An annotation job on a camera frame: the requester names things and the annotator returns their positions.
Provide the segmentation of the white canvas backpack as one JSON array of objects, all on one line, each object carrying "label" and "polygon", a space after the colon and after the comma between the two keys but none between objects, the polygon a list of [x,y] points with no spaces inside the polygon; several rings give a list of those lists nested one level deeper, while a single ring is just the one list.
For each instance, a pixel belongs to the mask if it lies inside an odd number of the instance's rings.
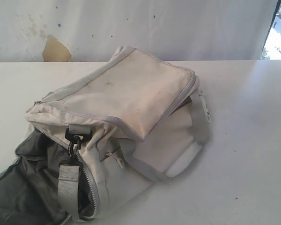
[{"label": "white canvas backpack", "polygon": [[199,86],[193,70],[126,46],[36,101],[0,173],[0,225],[88,222],[182,173],[209,140]]}]

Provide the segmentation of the white backdrop curtain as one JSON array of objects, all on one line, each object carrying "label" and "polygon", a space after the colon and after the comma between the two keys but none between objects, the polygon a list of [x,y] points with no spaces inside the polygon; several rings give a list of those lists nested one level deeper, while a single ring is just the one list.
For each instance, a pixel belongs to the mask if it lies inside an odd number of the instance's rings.
[{"label": "white backdrop curtain", "polygon": [[0,62],[107,61],[119,46],[162,60],[261,56],[276,0],[0,0]]}]

